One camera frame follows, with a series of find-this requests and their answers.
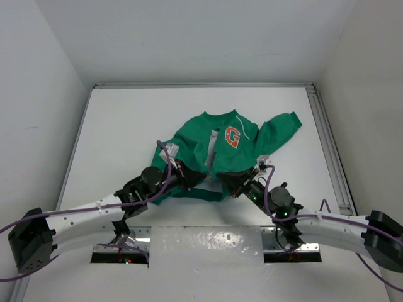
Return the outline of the green zip-up jacket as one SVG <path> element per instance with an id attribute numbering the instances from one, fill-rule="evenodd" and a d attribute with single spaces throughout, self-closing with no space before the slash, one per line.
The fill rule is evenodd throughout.
<path id="1" fill-rule="evenodd" d="M 260 155 L 271 155 L 284 146 L 302 127 L 295 112 L 282 113 L 264 122 L 251 122 L 233 110 L 221 115 L 206 112 L 188 120 L 168 143 L 179 146 L 176 158 L 187 167 L 207 175 L 205 185 L 190 191 L 178 188 L 163 194 L 154 204 L 167 198 L 192 198 L 221 202 L 229 194 L 219 184 L 217 173 L 240 172 L 256 165 Z"/>

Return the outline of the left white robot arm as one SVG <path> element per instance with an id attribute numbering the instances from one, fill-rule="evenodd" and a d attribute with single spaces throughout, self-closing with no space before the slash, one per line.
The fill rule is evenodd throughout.
<path id="1" fill-rule="evenodd" d="M 120 244 L 130 235 L 126 220 L 174 189 L 189 191 L 206 174 L 174 160 L 163 170 L 146 167 L 122 189 L 69 210 L 28 211 L 9 228 L 8 242 L 18 273 L 31 274 L 64 252 L 99 243 Z"/>

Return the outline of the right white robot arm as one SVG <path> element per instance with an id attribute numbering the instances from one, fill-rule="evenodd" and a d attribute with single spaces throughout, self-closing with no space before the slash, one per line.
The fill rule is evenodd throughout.
<path id="1" fill-rule="evenodd" d="M 319 243 L 364 255 L 384 269 L 402 272 L 402 225 L 382 211 L 346 216 L 313 211 L 296 203 L 287 184 L 269 189 L 263 172 L 250 168 L 217 175 L 232 197 L 245 195 L 282 232 L 292 247 Z"/>

